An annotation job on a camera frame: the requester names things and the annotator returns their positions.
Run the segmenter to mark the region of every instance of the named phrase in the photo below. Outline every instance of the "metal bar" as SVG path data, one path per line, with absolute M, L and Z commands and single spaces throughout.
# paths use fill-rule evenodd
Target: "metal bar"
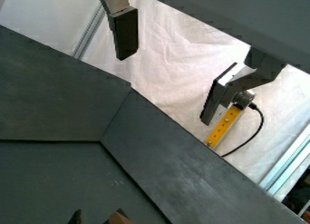
M 92 41 L 94 35 L 96 33 L 96 30 L 99 28 L 99 25 L 100 25 L 100 22 L 104 18 L 104 15 L 106 15 L 106 11 L 104 11 L 103 5 L 100 4 L 98 6 L 95 13 L 94 13 L 94 17 L 90 21 L 90 24 L 84 29 L 82 39 L 80 39 L 79 43 L 76 44 L 76 47 L 75 47 L 72 54 L 71 54 L 71 56 L 79 60 L 84 56 L 86 49 Z
M 309 147 L 310 142 L 310 124 L 305 127 L 303 132 L 299 134 L 297 140 L 294 141 L 293 145 L 287 149 L 286 153 L 283 154 L 282 158 L 279 159 L 278 163 L 275 164 L 274 168 L 266 174 L 265 178 L 262 179 L 259 186 L 265 190 L 271 190 L 271 187 L 278 182 L 278 179 L 283 175 L 287 168 L 291 166 L 294 161 L 302 160 L 298 156 L 305 149 Z
M 305 206 L 303 206 L 301 212 L 298 213 L 299 217 L 303 215 L 303 212 L 305 212 L 305 210 L 307 209 L 309 206 L 310 206 L 310 200 L 305 203 Z

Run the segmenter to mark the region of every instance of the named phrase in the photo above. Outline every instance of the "metal frame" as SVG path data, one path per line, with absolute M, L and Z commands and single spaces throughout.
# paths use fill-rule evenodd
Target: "metal frame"
M 281 188 L 283 188 L 285 183 L 290 180 L 295 173 L 303 174 L 303 171 L 298 170 L 299 166 L 303 162 L 307 162 L 307 158 L 310 155 L 310 124 L 305 127 L 301 135 L 294 141 L 293 145 L 285 152 L 281 157 L 278 163 L 266 174 L 262 179 L 259 186 L 267 191 L 267 193 L 277 197 L 278 200 L 282 200 L 285 195 L 291 190 L 294 184 L 291 184 L 285 191 L 282 190 L 281 194 L 278 194 Z
M 84 52 L 87 50 L 88 45 L 91 44 L 94 35 L 96 33 L 96 30 L 99 28 L 99 25 L 102 23 L 104 15 L 106 15 L 106 11 L 104 11 L 103 5 L 100 4 L 98 6 L 95 13 L 94 13 L 92 19 L 91 19 L 91 21 L 84 29 L 84 33 L 83 33 L 83 36 L 80 38 L 80 41 L 76 44 L 76 47 L 75 47 L 72 54 L 71 54 L 71 56 L 79 60 L 84 56 Z

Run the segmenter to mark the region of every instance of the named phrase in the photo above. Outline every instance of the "gray metal plate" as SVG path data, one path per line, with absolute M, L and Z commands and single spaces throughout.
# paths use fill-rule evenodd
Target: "gray metal plate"
M 0 142 L 0 223 L 100 224 L 122 208 L 138 224 L 167 223 L 99 143 Z
M 310 73 L 310 0 L 159 0 Z
M 99 141 L 130 83 L 0 26 L 0 139 Z
M 138 92 L 102 143 L 173 223 L 303 223 Z

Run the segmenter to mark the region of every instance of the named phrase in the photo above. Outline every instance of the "black cord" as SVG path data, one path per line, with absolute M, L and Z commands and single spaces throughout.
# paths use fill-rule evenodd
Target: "black cord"
M 222 155 L 222 157 L 226 157 L 227 155 L 230 155 L 231 153 L 234 153 L 239 148 L 242 148 L 242 147 L 254 139 L 254 137 L 257 136 L 257 134 L 258 134 L 259 131 L 262 130 L 262 127 L 263 127 L 263 125 L 265 125 L 265 115 L 263 115 L 263 113 L 261 112 L 261 110 L 258 109 L 258 107 L 257 107 L 257 105 L 255 105 L 254 103 L 251 103 L 251 104 L 249 105 L 249 107 L 250 107 L 253 110 L 258 111 L 258 113 L 259 113 L 259 115 L 261 115 L 262 120 L 261 120 L 259 127 L 258 127 L 258 129 L 257 129 L 257 132 L 255 132 L 254 135 L 251 136 L 251 138 L 250 138 L 249 140 L 246 140 L 233 151 L 230 151 L 229 153 L 226 153 L 225 155 Z

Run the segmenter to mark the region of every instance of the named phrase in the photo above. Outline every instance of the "white fabric backdrop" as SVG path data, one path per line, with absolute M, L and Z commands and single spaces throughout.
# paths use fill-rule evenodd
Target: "white fabric backdrop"
M 250 46 L 155 0 L 130 0 L 139 9 L 139 50 L 115 57 L 107 17 L 84 61 L 131 82 L 132 87 L 203 141 L 211 127 L 199 119 L 214 78 Z M 254 89 L 266 124 L 257 138 L 226 160 L 258 182 L 310 120 L 310 75 L 287 66 L 277 80 Z M 247 110 L 217 149 L 233 150 L 257 130 L 259 115 Z

